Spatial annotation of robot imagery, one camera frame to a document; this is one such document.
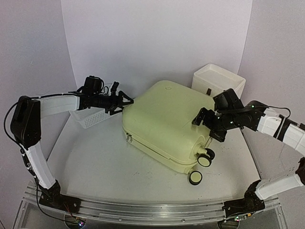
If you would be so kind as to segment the pale green hard-shell suitcase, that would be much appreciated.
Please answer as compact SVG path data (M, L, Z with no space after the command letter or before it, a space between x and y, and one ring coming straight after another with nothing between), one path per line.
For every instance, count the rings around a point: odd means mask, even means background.
M192 124L201 108L213 109L213 99L172 81L158 81L123 109L122 128L133 146L187 174L196 186L203 179L196 166L209 167L215 158L210 130Z

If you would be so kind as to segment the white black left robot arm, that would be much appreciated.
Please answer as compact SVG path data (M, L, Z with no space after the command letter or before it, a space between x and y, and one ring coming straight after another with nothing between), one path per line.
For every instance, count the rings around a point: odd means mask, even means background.
M75 91L40 97L21 96L13 105L15 111L10 131L15 143L20 147L26 169L34 177L48 205L62 208L67 203L78 203L79 199L61 194L60 184L47 165L40 144L41 119L49 115L92 107L102 108L109 115L115 115L133 102L134 100L123 91L112 91L110 94L85 94Z

